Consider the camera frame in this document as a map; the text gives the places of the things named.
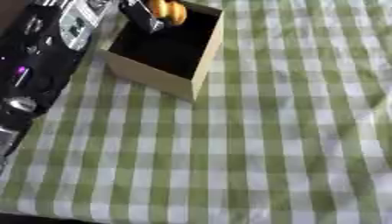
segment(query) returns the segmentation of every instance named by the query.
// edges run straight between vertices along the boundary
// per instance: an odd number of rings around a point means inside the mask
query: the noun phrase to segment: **orange object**
[[[186,7],[178,2],[150,0],[149,8],[156,18],[170,18],[174,25],[182,25],[186,21]]]

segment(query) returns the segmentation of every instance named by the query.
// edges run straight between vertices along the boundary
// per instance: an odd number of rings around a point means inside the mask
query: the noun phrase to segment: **table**
[[[198,101],[116,79],[93,49],[10,159],[0,209],[107,223],[391,223],[392,3],[195,2],[226,12]]]

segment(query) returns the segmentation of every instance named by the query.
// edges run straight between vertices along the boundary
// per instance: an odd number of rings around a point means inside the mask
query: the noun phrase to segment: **open box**
[[[223,40],[223,11],[184,2],[184,24],[148,34],[122,19],[102,53],[113,74],[194,102]]]

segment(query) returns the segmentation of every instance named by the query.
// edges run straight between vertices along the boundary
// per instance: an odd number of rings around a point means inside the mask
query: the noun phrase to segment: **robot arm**
[[[0,168],[60,96],[113,1],[36,0],[0,38]],[[148,33],[169,25],[141,0],[119,9]]]

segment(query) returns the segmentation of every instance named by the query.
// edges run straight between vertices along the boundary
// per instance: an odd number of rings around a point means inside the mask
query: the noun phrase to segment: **gingham tablecloth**
[[[392,223],[392,2],[197,3],[226,12],[198,101],[117,80],[92,51],[10,159],[0,209],[112,223]]]

